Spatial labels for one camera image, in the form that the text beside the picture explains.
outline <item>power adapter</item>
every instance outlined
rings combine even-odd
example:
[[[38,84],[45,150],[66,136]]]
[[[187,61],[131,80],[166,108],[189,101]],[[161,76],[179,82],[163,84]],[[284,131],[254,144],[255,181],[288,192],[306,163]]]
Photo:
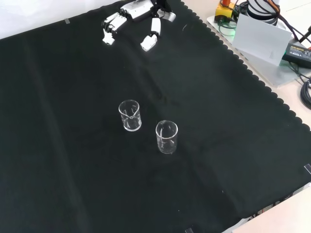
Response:
[[[311,50],[304,47],[288,44],[282,59],[300,67],[311,68]]]

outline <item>white table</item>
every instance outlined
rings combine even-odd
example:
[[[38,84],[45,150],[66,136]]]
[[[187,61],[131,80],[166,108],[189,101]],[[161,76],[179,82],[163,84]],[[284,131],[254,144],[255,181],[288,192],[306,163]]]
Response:
[[[232,45],[235,34],[234,29],[219,27],[217,22],[214,22],[214,16],[208,17],[207,21]],[[278,24],[280,28],[286,29],[280,20]],[[230,26],[235,27],[236,23],[230,23]],[[273,87],[280,87],[284,84],[292,82],[295,79],[298,79],[297,75],[290,69],[290,65],[287,61],[282,60],[279,66],[275,66],[246,52],[240,51],[240,53],[249,61],[252,68],[264,77],[265,80]],[[301,68],[300,72],[305,75],[311,75],[310,69]]]
[[[216,9],[216,6],[219,1],[216,0],[183,0],[186,6],[192,9],[203,22],[206,22],[206,18],[213,15]],[[292,81],[286,85],[283,85],[279,88],[273,87],[270,85],[265,77],[263,77],[260,73],[258,73],[243,56],[241,56],[240,52],[238,52],[235,48],[231,46],[231,44],[221,36],[216,29],[213,28],[209,23],[208,27],[214,31],[221,40],[223,40],[224,44],[226,44],[229,49],[233,50],[235,54],[237,54],[244,63],[248,66],[248,69],[253,71],[255,75],[259,77],[260,80],[264,81],[266,86],[270,87],[272,92],[276,93],[279,98],[284,100],[284,103],[287,104],[292,111],[296,113],[296,116],[302,119],[302,122],[309,125],[311,127],[311,110],[306,108],[302,102],[300,101],[299,93],[301,89],[301,84],[299,81]]]
[[[248,221],[232,233],[310,233],[311,187]]]

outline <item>white robotic finger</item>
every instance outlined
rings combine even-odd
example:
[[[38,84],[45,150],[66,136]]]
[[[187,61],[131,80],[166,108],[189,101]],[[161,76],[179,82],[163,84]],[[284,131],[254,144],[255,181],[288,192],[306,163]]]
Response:
[[[173,12],[165,12],[161,9],[157,11],[159,18],[166,19],[170,22],[173,22],[176,18],[176,15]]]
[[[108,33],[104,29],[104,38],[103,42],[105,42],[107,45],[112,45],[113,42],[115,42],[115,39],[112,37],[112,33]]]
[[[145,52],[148,52],[150,49],[152,49],[157,42],[157,36],[153,35],[153,36],[146,36],[146,38],[144,39],[144,41],[140,44],[142,49]]]
[[[159,18],[152,18],[151,35],[146,36],[144,41],[140,44],[144,51],[152,49],[157,42],[157,37],[161,34],[161,20]]]

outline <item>white wall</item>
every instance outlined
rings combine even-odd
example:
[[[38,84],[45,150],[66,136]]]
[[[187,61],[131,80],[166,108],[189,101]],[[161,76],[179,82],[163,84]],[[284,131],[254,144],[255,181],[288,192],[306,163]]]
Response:
[[[118,0],[0,0],[0,39],[116,1]]]

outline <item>yellow device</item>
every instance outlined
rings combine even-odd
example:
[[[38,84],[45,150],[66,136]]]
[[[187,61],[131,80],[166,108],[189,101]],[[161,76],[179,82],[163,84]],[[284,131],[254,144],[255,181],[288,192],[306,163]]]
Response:
[[[233,9],[234,3],[231,2],[228,7]],[[223,23],[229,23],[230,21],[228,20],[228,18],[231,18],[231,16],[232,10],[221,6],[221,4],[219,3],[215,12],[215,22],[222,21]]]

